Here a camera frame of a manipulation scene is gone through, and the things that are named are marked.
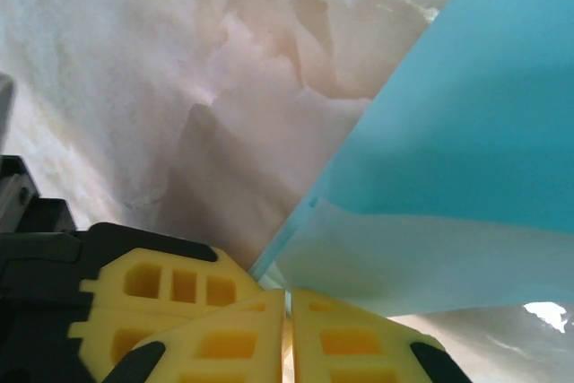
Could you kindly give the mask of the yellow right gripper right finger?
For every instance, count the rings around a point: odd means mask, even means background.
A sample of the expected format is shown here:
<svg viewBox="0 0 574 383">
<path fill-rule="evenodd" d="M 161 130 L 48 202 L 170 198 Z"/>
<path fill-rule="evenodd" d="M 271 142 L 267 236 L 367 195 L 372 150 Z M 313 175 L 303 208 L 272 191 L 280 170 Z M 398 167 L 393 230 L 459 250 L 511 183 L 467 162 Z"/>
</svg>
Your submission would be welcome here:
<svg viewBox="0 0 574 383">
<path fill-rule="evenodd" d="M 472 383 L 430 335 L 326 295 L 291 292 L 296 383 Z"/>
</svg>

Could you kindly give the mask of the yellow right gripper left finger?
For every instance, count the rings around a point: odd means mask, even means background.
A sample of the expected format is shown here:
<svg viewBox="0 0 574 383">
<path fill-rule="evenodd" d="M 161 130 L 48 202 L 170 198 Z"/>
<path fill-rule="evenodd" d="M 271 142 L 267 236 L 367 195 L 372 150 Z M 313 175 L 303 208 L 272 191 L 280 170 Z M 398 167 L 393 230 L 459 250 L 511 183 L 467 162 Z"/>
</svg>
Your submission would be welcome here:
<svg viewBox="0 0 574 383">
<path fill-rule="evenodd" d="M 144 339 L 102 383 L 282 383 L 285 294 L 260 292 Z"/>
</svg>

